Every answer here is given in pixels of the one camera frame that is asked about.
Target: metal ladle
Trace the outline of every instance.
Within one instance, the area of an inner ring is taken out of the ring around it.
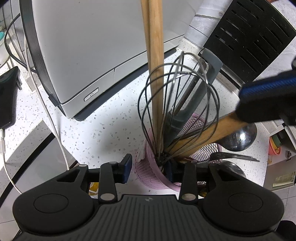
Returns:
[[[252,145],[256,136],[257,127],[252,123],[216,141],[216,143],[229,151],[243,151]]]
[[[231,171],[233,171],[236,174],[246,178],[246,175],[245,175],[244,171],[238,165],[236,165],[235,163],[233,163],[231,161],[227,161],[227,160],[220,160],[217,163],[228,167]]]

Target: white cable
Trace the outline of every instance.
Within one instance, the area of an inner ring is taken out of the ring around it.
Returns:
[[[20,193],[22,194],[22,192],[17,188],[17,186],[15,185],[15,183],[13,182],[13,180],[11,179],[7,169],[6,169],[6,163],[5,163],[5,141],[4,141],[4,132],[3,129],[0,129],[0,153],[2,154],[2,161],[3,161],[3,167],[5,170],[5,173],[9,179],[9,181],[11,182],[11,184],[14,186],[14,188]]]
[[[29,75],[30,75],[30,77],[32,79],[33,85],[34,85],[35,90],[37,92],[37,95],[38,95],[38,97],[39,97],[39,99],[41,101],[41,104],[42,104],[42,106],[43,106],[43,108],[45,110],[45,113],[46,113],[46,115],[47,115],[47,117],[48,117],[48,119],[49,119],[49,121],[50,121],[50,123],[52,125],[52,129],[54,131],[54,135],[55,135],[55,137],[56,137],[56,139],[57,139],[57,141],[59,143],[59,146],[61,148],[61,151],[63,153],[64,159],[65,159],[65,162],[66,162],[66,166],[67,166],[67,170],[69,170],[69,163],[68,163],[68,160],[67,160],[67,157],[66,157],[66,153],[65,153],[64,147],[62,145],[61,139],[60,139],[60,137],[59,137],[59,135],[57,133],[57,130],[56,130],[55,126],[54,126],[54,123],[52,121],[52,118],[51,118],[51,116],[50,116],[50,114],[48,112],[48,109],[46,108],[46,105],[45,105],[45,103],[44,103],[44,101],[42,99],[42,96],[41,96],[41,94],[39,92],[39,89],[38,89],[38,87],[36,85],[36,82],[34,80],[34,77],[32,75],[31,69],[30,69],[30,64],[29,64],[29,59],[28,59],[28,45],[27,45],[26,36],[24,37],[24,47],[25,47],[25,51],[24,51],[25,52],[25,61],[26,61],[26,64],[27,64]]]

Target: small white container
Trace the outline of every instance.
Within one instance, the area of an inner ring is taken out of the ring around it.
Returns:
[[[6,51],[4,45],[4,38],[0,40],[0,67],[6,63],[7,59],[9,58],[9,54]]]

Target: terrazzo countertop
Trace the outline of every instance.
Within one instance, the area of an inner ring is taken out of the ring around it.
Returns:
[[[180,54],[180,51],[177,51],[165,61],[174,61],[178,54]],[[192,59],[186,59],[185,64],[193,67],[195,62]],[[138,148],[142,146],[144,141],[144,134],[137,113],[137,101],[140,91],[145,86],[147,76],[148,72],[145,72],[136,78],[82,122],[67,119],[49,101],[44,89],[40,89],[64,147],[79,163],[85,163],[89,168],[98,168],[106,162],[120,162],[127,153],[132,154],[135,158]],[[231,88],[225,86],[226,81],[221,77],[219,80],[216,79],[213,84],[220,97],[220,116],[233,111],[238,102],[238,97],[230,90]],[[211,109],[210,116],[213,117],[214,113],[214,109]],[[15,164],[15,159],[11,158],[17,147],[33,131],[35,135],[40,136],[40,140],[46,136],[45,133],[49,132],[46,127],[36,129],[42,121],[51,129],[37,95],[31,94],[25,85],[23,85],[22,91],[18,91],[16,115],[17,121],[14,126],[6,130],[5,137],[7,163],[12,175],[19,168],[19,165]],[[267,166],[268,133],[260,123],[257,124],[257,128],[258,134],[255,142],[241,154],[253,156],[260,162],[238,159],[232,159],[232,161],[245,172],[248,179],[263,185]],[[33,141],[34,138],[30,138],[27,145],[27,149],[31,149],[31,152],[36,148]],[[5,188],[7,183],[7,177],[1,170],[0,186]],[[177,194],[172,190],[153,190],[144,186],[138,180],[134,168],[128,183],[125,185],[117,184],[117,189],[119,194]]]

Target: power button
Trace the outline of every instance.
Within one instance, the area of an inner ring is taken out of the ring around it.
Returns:
[[[99,88],[96,88],[93,92],[91,92],[88,96],[84,97],[84,101],[87,101],[90,97],[94,96],[99,92]]]

